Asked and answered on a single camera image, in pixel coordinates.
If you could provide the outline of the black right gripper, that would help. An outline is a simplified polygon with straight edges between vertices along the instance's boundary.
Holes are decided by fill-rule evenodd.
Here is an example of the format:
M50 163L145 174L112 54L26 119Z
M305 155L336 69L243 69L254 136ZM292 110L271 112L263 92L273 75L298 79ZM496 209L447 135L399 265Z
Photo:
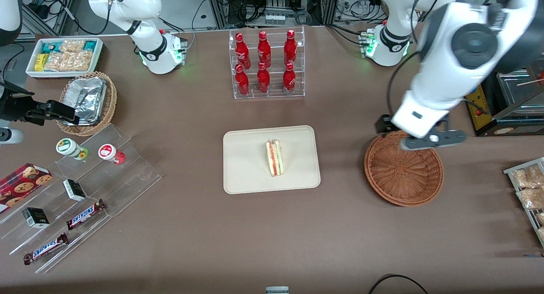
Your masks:
M10 82L2 82L3 92L0 99L0 118L9 122L30 122L43 126L45 120L65 121L79 125L80 119L75 109L55 100L45 103L35 102L32 91Z

